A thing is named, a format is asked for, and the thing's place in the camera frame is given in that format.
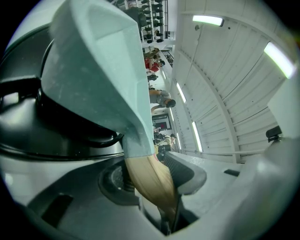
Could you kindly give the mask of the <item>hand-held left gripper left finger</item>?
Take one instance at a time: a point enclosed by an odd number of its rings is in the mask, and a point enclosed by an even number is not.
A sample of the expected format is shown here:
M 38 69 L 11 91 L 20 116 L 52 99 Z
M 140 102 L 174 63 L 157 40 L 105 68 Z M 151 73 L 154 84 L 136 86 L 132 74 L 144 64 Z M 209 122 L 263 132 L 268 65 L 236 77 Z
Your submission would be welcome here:
M 165 221 L 135 191 L 122 156 L 69 171 L 28 207 L 68 237 L 165 236 Z

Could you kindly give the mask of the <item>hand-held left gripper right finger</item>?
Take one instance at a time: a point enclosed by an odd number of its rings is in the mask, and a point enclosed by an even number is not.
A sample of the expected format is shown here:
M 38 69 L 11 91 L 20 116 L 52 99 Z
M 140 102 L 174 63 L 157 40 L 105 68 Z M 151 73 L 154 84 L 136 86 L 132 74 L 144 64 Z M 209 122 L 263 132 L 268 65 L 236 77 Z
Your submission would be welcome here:
M 179 231 L 206 214 L 236 180 L 243 166 L 176 152 L 166 153 L 164 164 L 178 195 L 172 231 Z

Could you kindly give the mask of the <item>black induction cooktop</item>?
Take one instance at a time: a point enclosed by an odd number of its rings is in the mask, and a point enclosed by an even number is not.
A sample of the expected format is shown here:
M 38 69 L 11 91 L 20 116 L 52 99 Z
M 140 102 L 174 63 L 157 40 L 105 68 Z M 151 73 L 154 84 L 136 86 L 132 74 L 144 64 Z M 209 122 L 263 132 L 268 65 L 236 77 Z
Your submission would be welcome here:
M 19 38 L 0 60 L 0 153 L 77 161 L 123 153 L 121 138 L 58 105 L 41 88 L 53 39 L 49 26 Z

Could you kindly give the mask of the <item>long ceiling light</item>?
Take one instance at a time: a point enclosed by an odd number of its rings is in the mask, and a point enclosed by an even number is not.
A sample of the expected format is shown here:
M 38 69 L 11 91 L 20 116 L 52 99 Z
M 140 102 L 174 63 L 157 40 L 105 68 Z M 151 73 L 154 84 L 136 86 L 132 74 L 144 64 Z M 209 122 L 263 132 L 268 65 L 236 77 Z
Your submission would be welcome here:
M 194 15 L 193 22 L 207 23 L 216 26 L 222 26 L 224 20 L 221 17 L 208 16 L 208 15 Z
M 200 153 L 202 153 L 203 152 L 202 144 L 201 144 L 201 140 L 200 140 L 200 136 L 199 136 L 199 132 L 198 132 L 196 123 L 194 121 L 192 122 L 192 127 L 193 127 L 193 131 L 194 131 L 194 134 L 195 134 L 195 139 L 196 139 L 196 144 L 197 144 L 198 151 Z
M 269 42 L 264 52 L 275 62 L 287 79 L 290 79 L 295 71 L 295 64 L 272 42 Z
M 176 83 L 176 87 L 177 87 L 177 89 L 178 89 L 178 92 L 179 92 L 179 94 L 180 94 L 180 96 L 181 96 L 181 99 L 182 99 L 183 103 L 186 103 L 187 100 L 186 100 L 186 98 L 185 98 L 185 95 L 184 95 L 184 93 L 183 93 L 183 91 L 182 91 L 182 89 L 181 89 L 179 83 Z

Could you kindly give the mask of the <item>shelf of black items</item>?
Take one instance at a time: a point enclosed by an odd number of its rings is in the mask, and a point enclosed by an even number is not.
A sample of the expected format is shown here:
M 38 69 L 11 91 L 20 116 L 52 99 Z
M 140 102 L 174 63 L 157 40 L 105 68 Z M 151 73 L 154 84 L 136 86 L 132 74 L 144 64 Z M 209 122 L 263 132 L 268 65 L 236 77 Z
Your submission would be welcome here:
M 162 43 L 169 38 L 168 0 L 109 0 L 109 2 L 137 22 L 141 42 Z

